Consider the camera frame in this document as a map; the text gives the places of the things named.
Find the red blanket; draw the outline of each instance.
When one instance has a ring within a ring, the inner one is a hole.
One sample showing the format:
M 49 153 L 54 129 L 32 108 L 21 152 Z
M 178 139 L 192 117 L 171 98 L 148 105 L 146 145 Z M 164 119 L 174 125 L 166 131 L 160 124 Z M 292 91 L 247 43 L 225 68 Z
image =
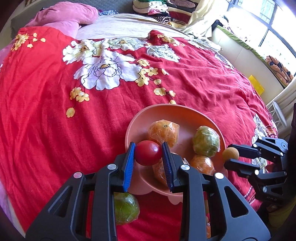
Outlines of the red blanket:
M 74 172 L 96 172 L 124 153 L 129 122 L 149 105 L 204 113 L 227 145 L 276 135 L 245 76 L 195 41 L 158 31 L 145 41 L 78 41 L 50 27 L 23 28 L 0 68 L 0 88 L 0 179 L 24 230 Z M 229 179 L 257 209 L 247 180 L 232 172 Z M 178 240 L 181 204 L 156 193 L 137 198 L 139 219 L 118 227 L 119 240 Z

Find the pink bowl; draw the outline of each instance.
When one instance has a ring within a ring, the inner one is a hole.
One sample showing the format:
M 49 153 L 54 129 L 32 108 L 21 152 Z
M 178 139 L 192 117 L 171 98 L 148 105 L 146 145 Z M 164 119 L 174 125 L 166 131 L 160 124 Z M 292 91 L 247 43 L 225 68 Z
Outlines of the pink bowl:
M 225 150 L 225 141 L 219 128 L 208 117 L 202 113 L 181 105 L 174 104 L 156 104 L 141 110 L 130 122 L 126 131 L 125 147 L 128 149 L 131 141 L 136 144 L 147 139 L 147 130 L 149 126 L 158 120 L 168 120 L 180 125 L 178 143 L 171 148 L 172 152 L 179 154 L 190 161 L 194 156 L 192 148 L 192 137 L 196 129 L 200 126 L 208 126 L 214 129 L 220 136 L 220 152 L 211 160 L 214 163 L 215 170 L 222 172 L 228 177 L 227 170 L 224 169 L 222 152 Z M 142 166 L 134 163 L 133 176 L 128 191 L 135 195 L 147 194 L 155 191 L 168 196 L 173 204 L 182 202 L 182 194 L 173 194 L 167 187 L 159 183 L 153 174 L 152 167 Z

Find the gray headboard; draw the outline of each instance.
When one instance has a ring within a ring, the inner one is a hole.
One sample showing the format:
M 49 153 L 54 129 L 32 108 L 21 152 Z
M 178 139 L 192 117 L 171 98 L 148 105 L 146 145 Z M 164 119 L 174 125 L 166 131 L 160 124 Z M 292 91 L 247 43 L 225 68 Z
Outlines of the gray headboard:
M 42 8 L 50 7 L 62 1 L 88 4 L 95 8 L 102 9 L 103 11 L 115 9 L 119 13 L 134 12 L 132 0 L 41 0 L 29 6 L 25 11 L 11 20 L 11 38 L 14 38 L 19 29 L 24 27 L 33 17 L 35 17 L 36 13 Z

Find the yellow sticky note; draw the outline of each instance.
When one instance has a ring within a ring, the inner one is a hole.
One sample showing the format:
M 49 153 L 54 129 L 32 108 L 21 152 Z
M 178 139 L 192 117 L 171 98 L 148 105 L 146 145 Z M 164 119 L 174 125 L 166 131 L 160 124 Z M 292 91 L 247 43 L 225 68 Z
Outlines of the yellow sticky note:
M 249 77 L 249 81 L 251 82 L 252 86 L 254 87 L 258 95 L 261 95 L 264 92 L 264 89 L 261 86 L 261 84 L 252 75 Z

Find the red tomato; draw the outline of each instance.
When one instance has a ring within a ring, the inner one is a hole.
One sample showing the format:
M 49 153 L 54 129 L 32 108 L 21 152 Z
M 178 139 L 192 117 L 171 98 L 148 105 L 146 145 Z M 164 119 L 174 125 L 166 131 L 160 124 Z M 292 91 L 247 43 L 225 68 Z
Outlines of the red tomato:
M 152 166 L 161 159 L 161 147 L 153 141 L 141 141 L 135 148 L 135 160 L 143 166 Z

